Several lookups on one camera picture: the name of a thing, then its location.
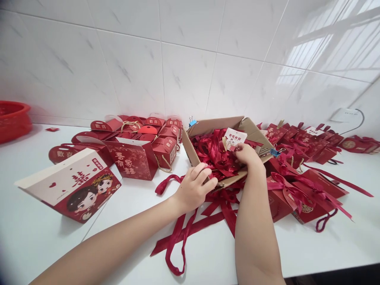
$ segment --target red basket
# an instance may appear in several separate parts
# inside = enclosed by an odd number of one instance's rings
[[[5,143],[32,130],[32,122],[27,114],[30,106],[11,101],[0,101],[0,143]]]

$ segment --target blue binder clip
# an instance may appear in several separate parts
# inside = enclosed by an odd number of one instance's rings
[[[275,158],[278,158],[280,154],[285,150],[285,148],[282,148],[280,150],[276,150],[275,148],[271,148],[269,153],[273,155]]]
[[[197,123],[196,120],[193,120],[193,116],[190,116],[189,119],[190,119],[189,127],[192,127]]]

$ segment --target card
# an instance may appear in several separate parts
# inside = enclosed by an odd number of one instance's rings
[[[234,129],[228,128],[226,134],[226,148],[230,150],[232,146],[236,147],[238,143],[244,143],[247,138],[246,133],[235,131]]]

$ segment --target hand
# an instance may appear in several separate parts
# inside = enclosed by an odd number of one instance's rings
[[[241,163],[248,166],[248,169],[265,169],[261,159],[250,145],[239,143],[236,147],[241,150],[235,151],[234,154]]]
[[[182,214],[198,208],[205,201],[206,194],[210,192],[218,183],[217,178],[212,178],[204,185],[205,179],[211,174],[211,169],[206,168],[207,164],[200,163],[196,167],[190,168],[184,177],[181,185],[172,198],[179,206]]]

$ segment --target electrical outlet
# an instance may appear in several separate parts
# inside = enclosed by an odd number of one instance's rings
[[[359,111],[355,109],[340,108],[331,117],[331,121],[350,123],[358,116]]]

